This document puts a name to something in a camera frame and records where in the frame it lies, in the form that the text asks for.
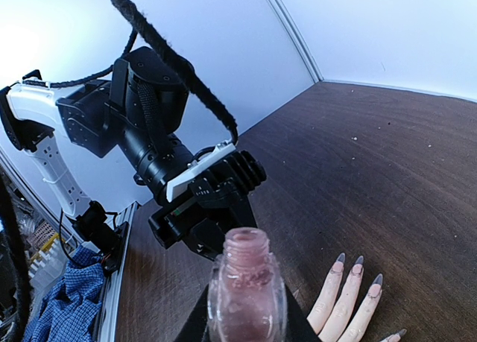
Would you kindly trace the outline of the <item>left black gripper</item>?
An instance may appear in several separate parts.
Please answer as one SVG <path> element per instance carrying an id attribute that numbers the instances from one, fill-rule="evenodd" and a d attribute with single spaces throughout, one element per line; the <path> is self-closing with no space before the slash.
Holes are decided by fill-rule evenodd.
<path id="1" fill-rule="evenodd" d="M 229 230 L 257 228 L 248 196 L 238 183 L 232 178 L 217 183 L 211 174 L 193 181 L 182 197 L 153 213 L 148 224 L 165 249 L 182 241 L 210 261 L 222 254 Z"/>

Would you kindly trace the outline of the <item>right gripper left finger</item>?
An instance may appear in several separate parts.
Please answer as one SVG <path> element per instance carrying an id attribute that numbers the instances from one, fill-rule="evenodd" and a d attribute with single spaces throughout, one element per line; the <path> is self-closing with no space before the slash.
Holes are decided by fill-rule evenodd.
<path id="1" fill-rule="evenodd" d="M 208 328 L 208 292 L 209 286 L 207 285 L 174 342 L 211 341 Z"/>

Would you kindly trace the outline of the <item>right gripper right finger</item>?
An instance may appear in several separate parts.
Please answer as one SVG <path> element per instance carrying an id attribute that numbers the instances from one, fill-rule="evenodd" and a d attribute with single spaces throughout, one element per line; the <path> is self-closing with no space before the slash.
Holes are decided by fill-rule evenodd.
<path id="1" fill-rule="evenodd" d="M 306 319 L 287 285 L 285 292 L 288 306 L 285 342 L 320 342 L 320 338 Z"/>

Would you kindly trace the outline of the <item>pink nail polish bottle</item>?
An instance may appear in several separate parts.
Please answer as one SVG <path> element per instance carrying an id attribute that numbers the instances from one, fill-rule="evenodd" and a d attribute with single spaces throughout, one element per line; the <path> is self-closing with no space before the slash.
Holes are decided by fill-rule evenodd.
<path id="1" fill-rule="evenodd" d="M 207 294 L 211 341 L 284 341 L 285 284 L 266 232 L 239 227 L 225 235 Z"/>

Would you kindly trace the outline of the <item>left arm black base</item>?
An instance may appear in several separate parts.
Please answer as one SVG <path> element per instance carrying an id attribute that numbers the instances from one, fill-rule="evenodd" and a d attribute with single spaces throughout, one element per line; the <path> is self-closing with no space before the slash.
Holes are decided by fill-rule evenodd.
<path id="1" fill-rule="evenodd" d="M 106 276 L 121 267 L 130 228 L 128 221 L 118 224 L 118 216 L 118 213 L 106 212 L 99 202 L 92 200 L 82 215 L 70 220 L 75 232 L 84 241 L 93 243 L 99 249 Z"/>

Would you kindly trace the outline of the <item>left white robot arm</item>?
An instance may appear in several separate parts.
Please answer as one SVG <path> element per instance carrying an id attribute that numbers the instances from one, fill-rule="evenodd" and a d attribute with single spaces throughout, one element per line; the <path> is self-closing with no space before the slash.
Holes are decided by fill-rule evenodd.
<path id="1" fill-rule="evenodd" d="M 60 88 L 32 71 L 1 91 L 7 137 L 26 152 L 50 185 L 63 216 L 84 241 L 109 260 L 122 251 L 125 230 L 107 223 L 107 211 L 78 185 L 60 155 L 55 136 L 97 157 L 120 148 L 159 209 L 149 226 L 163 247 L 183 242 L 214 260 L 227 232 L 256 225 L 249 193 L 266 178 L 247 151 L 222 142 L 198 153 L 176 137 L 189 90 L 148 47 L 115 61 L 110 80 L 89 78 Z"/>

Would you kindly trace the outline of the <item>mannequin hand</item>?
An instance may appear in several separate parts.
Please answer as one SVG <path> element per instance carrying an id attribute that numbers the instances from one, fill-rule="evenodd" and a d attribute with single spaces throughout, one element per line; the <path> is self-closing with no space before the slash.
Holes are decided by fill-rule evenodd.
<path id="1" fill-rule="evenodd" d="M 378 274 L 359 307 L 358 293 L 364 275 L 364 257 L 359 256 L 344 274 L 345 253 L 332 264 L 307 320 L 320 341 L 361 341 L 383 293 L 384 278 Z"/>

